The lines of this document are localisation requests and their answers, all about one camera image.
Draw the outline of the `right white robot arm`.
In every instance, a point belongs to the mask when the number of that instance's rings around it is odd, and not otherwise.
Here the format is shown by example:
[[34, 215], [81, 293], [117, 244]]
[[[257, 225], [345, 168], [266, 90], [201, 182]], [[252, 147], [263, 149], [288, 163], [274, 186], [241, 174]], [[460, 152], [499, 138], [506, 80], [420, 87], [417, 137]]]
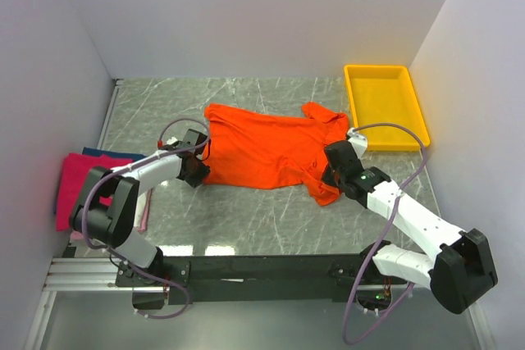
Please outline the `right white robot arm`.
[[387, 220], [409, 236], [421, 252], [411, 252], [379, 238], [360, 263], [354, 284], [377, 284], [386, 276], [430, 289], [446, 310], [460, 314], [498, 283], [487, 237], [462, 230], [406, 194], [386, 173], [364, 168], [356, 143], [325, 147], [323, 179], [347, 198]]

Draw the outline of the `orange t shirt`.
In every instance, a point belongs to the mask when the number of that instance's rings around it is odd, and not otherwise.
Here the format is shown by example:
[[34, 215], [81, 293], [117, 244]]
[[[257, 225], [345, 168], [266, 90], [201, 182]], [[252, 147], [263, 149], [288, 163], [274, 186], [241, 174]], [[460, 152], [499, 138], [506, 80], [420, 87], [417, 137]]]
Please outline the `orange t shirt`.
[[322, 182], [327, 166], [324, 148], [345, 137], [349, 118], [307, 102], [302, 117], [264, 115], [212, 103], [211, 148], [206, 184], [251, 189], [304, 185], [320, 206], [336, 201], [339, 189]]

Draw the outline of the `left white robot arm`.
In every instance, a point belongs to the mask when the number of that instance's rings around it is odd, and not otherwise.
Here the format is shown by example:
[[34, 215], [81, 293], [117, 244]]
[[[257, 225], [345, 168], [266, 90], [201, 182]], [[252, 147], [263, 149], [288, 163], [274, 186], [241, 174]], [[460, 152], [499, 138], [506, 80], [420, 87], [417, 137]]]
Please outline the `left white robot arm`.
[[158, 284], [164, 275], [162, 252], [135, 228], [139, 197], [177, 179], [196, 188], [210, 174], [199, 157], [209, 137], [189, 129], [184, 138], [126, 166], [89, 170], [69, 217], [70, 227], [102, 243], [135, 266], [142, 284]]

